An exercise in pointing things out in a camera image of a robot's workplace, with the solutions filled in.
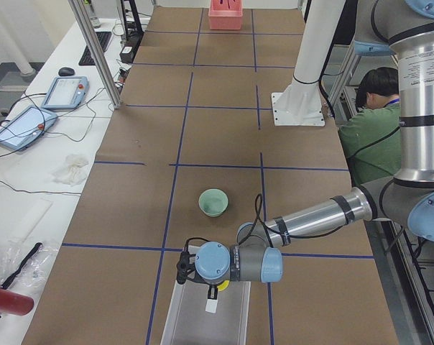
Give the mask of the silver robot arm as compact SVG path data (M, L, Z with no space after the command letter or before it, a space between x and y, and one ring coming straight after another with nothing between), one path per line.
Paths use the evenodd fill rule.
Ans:
M295 240L328 236L354 222L393 221L434 242L434 1L360 1L355 51L395 55L400 114L392 132L400 136L401 165L388 177L351 183L346 194L268 221L242 224L236 242L206 241L191 260L177 264L178 283L218 286L232 282L276 282L282 278L281 247Z

